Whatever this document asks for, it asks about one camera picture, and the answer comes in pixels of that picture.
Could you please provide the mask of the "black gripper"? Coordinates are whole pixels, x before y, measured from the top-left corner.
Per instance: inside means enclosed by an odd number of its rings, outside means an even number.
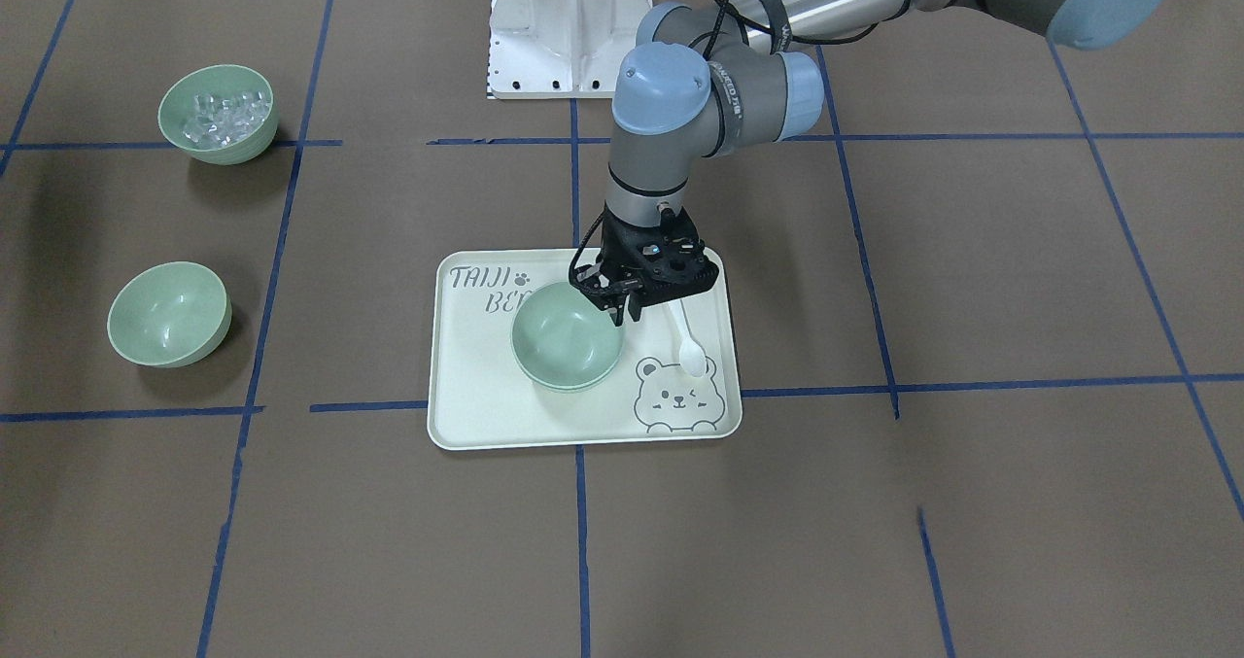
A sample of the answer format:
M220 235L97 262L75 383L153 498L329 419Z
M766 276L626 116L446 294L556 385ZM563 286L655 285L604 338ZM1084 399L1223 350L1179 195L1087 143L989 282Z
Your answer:
M595 308L610 313L610 320L621 328L628 317L639 322L641 300L639 265L637 243L644 238L671 234L678 228L680 215L672 206L659 206L657 225L629 225L618 219L613 211L605 210L588 228L585 238L573 251L570 264L570 285L583 295ZM597 228L602 226L603 246L592 262L578 262L586 245Z

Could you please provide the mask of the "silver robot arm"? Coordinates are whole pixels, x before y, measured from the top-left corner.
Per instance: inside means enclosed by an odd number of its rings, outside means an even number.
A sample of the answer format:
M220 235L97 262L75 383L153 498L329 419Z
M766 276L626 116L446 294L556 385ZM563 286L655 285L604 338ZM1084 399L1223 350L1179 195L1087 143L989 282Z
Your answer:
M825 106L816 46L853 44L907 12L968 7L1080 51L1122 41L1164 0L712 0L641 17L612 97L603 246L569 284L615 326L704 294L719 276L684 206L698 158L802 136Z

